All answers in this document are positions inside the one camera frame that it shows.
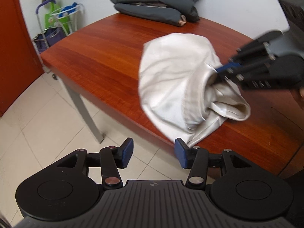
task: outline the white garment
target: white garment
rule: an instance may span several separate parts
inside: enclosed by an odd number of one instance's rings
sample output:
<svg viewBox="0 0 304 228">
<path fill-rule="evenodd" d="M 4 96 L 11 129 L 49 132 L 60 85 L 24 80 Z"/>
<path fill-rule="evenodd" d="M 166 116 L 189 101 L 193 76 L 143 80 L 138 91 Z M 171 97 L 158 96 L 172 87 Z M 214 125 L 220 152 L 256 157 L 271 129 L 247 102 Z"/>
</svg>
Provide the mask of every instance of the white garment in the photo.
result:
<svg viewBox="0 0 304 228">
<path fill-rule="evenodd" d="M 205 37 L 172 33 L 144 45 L 139 67 L 142 109 L 171 141 L 192 147 L 227 119 L 246 120 L 250 106 L 238 87 L 214 84 L 218 56 Z"/>
</svg>

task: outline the stack of folded clothes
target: stack of folded clothes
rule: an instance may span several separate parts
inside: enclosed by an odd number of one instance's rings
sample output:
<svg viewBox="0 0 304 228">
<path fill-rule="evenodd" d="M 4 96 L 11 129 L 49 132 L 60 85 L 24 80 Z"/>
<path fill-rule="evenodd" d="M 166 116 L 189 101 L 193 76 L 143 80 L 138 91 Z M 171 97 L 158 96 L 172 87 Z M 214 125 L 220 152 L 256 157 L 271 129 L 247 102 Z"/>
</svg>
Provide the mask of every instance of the stack of folded clothes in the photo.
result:
<svg viewBox="0 0 304 228">
<path fill-rule="evenodd" d="M 198 0 L 110 0 L 114 8 L 124 14 L 183 26 L 200 18 L 194 4 Z"/>
</svg>

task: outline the red door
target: red door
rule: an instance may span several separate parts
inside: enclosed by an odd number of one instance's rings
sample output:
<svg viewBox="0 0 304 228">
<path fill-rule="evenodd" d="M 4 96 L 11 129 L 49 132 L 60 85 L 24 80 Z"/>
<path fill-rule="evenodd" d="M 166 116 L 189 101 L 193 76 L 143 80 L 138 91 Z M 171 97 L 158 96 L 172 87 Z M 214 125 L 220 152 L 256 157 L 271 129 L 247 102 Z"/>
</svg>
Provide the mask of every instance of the red door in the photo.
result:
<svg viewBox="0 0 304 228">
<path fill-rule="evenodd" d="M 0 0 L 0 116 L 42 73 L 19 0 Z"/>
</svg>

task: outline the wooden table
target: wooden table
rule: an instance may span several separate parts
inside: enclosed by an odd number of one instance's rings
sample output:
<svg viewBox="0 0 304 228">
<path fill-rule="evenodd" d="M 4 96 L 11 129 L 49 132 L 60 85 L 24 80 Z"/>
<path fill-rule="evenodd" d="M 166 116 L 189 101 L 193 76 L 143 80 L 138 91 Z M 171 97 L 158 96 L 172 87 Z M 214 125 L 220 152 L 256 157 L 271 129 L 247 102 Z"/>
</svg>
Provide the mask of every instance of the wooden table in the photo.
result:
<svg viewBox="0 0 304 228">
<path fill-rule="evenodd" d="M 79 94 L 138 135 L 173 152 L 173 143 L 142 111 L 137 86 L 143 44 L 174 32 L 207 37 L 222 63 L 250 41 L 206 19 L 179 28 L 118 13 L 73 33 L 41 57 L 63 80 L 98 141 L 102 136 L 83 110 Z M 198 145 L 211 153 L 230 148 L 279 174 L 304 140 L 303 131 L 295 125 L 297 120 L 304 121 L 304 114 L 288 91 L 247 91 L 242 95 L 251 105 L 251 117 L 244 122 L 224 122 Z"/>
</svg>

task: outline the metal table leg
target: metal table leg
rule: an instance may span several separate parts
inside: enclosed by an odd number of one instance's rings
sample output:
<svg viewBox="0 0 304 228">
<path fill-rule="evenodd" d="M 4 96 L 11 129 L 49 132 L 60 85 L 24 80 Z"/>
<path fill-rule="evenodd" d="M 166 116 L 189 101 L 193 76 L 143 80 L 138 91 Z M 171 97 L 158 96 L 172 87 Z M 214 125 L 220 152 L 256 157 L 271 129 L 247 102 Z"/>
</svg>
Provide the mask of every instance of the metal table leg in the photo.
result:
<svg viewBox="0 0 304 228">
<path fill-rule="evenodd" d="M 80 114 L 83 121 L 85 122 L 87 128 L 91 132 L 91 134 L 94 136 L 96 141 L 98 143 L 101 143 L 104 139 L 103 134 L 98 130 L 96 127 L 93 119 L 91 118 L 87 108 L 85 107 L 85 104 L 83 103 L 83 100 L 80 97 L 79 93 L 76 93 L 74 90 L 72 90 L 67 84 L 63 82 L 62 79 L 58 78 L 62 87 L 67 91 L 69 94 L 71 100 L 73 101 L 76 111 Z"/>
</svg>

